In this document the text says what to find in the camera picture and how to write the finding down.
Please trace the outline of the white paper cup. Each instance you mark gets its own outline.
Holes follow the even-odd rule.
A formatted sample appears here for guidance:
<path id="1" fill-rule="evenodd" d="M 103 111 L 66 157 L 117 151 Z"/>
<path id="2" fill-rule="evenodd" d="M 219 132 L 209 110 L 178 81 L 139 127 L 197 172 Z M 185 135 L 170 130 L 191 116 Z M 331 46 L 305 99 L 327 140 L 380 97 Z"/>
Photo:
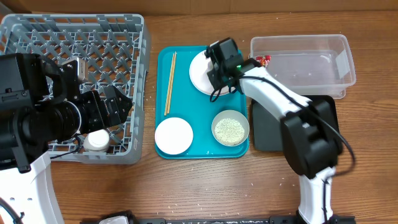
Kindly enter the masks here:
<path id="1" fill-rule="evenodd" d="M 83 147 L 88 152 L 106 152 L 109 145 L 110 137 L 105 129 L 89 133 L 83 141 Z"/>

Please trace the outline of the large white plate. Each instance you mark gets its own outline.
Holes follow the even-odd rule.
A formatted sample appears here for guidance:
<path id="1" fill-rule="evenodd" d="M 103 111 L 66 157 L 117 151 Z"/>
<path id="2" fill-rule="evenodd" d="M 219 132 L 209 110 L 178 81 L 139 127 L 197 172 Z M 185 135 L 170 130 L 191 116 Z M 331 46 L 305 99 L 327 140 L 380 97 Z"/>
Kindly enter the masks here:
<path id="1" fill-rule="evenodd" d="M 189 67 L 189 76 L 192 84 L 206 95 L 211 95 L 214 91 L 207 75 L 211 69 L 213 69 L 213 64 L 210 58 L 206 58 L 204 50 L 193 58 Z"/>

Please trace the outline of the red snack wrapper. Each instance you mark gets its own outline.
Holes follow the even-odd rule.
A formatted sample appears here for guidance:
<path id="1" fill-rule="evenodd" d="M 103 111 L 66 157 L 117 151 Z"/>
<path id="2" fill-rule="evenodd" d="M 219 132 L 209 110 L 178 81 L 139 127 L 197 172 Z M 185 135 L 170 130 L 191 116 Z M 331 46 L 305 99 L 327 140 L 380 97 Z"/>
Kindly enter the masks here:
<path id="1" fill-rule="evenodd" d="M 261 55 L 256 57 L 256 61 L 258 61 L 263 67 L 267 68 L 271 61 L 270 55 Z"/>

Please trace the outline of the wooden chopstick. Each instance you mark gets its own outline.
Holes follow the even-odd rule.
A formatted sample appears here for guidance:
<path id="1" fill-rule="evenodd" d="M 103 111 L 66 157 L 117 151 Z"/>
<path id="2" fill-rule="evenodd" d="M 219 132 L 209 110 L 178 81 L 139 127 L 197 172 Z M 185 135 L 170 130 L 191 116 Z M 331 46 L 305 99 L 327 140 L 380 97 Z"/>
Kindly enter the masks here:
<path id="1" fill-rule="evenodd" d="M 170 66 L 170 74 L 169 74 L 169 82 L 168 82 L 168 88 L 167 88 L 167 96 L 166 96 L 166 102 L 165 102 L 165 111 L 164 111 L 164 116 L 167 116 L 168 114 L 168 108 L 169 108 L 169 101 L 170 101 L 170 89 L 171 89 L 171 84 L 172 84 L 172 76 L 174 74 L 174 67 L 175 67 L 175 58 L 176 58 L 176 52 L 173 53 L 172 57 L 172 63 Z"/>
<path id="2" fill-rule="evenodd" d="M 172 88 L 173 88 L 173 82 L 174 82 L 174 74 L 172 76 L 172 84 L 171 84 L 171 89 L 170 89 L 170 101 L 169 101 L 169 108 L 168 108 L 168 114 L 170 113 L 170 105 L 171 105 L 171 97 L 172 97 Z"/>

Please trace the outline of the grey bowl of rice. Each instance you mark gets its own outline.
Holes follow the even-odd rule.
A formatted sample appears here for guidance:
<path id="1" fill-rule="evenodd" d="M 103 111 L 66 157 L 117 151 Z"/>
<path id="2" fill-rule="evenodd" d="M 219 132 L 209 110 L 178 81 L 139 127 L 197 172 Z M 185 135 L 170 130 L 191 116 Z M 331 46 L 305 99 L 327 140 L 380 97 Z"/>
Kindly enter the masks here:
<path id="1" fill-rule="evenodd" d="M 214 138 L 224 146 L 238 146 L 249 136 L 248 119 L 235 110 L 218 113 L 211 124 Z"/>

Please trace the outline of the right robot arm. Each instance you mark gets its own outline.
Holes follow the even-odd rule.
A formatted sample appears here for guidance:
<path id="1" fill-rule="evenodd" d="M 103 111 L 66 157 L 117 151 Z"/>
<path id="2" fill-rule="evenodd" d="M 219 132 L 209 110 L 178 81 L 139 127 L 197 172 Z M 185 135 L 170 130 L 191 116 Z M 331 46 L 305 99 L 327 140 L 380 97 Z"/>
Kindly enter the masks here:
<path id="1" fill-rule="evenodd" d="M 283 86 L 257 60 L 243 59 L 235 41 L 227 38 L 209 45 L 207 73 L 216 101 L 228 87 L 250 97 L 279 120 L 284 156 L 298 174 L 298 215 L 305 223 L 330 223 L 331 181 L 343 148 L 336 118 L 325 100 L 312 101 Z"/>

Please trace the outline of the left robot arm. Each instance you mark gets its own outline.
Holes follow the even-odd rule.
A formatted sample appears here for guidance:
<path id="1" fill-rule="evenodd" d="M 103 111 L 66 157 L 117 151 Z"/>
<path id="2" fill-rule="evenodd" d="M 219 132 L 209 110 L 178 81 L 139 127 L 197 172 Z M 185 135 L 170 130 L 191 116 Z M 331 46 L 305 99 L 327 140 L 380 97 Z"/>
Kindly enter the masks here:
<path id="1" fill-rule="evenodd" d="M 87 63 L 40 54 L 1 57 L 1 217 L 12 223 L 62 223 L 49 142 L 123 124 L 132 100 L 115 86 L 80 91 Z"/>

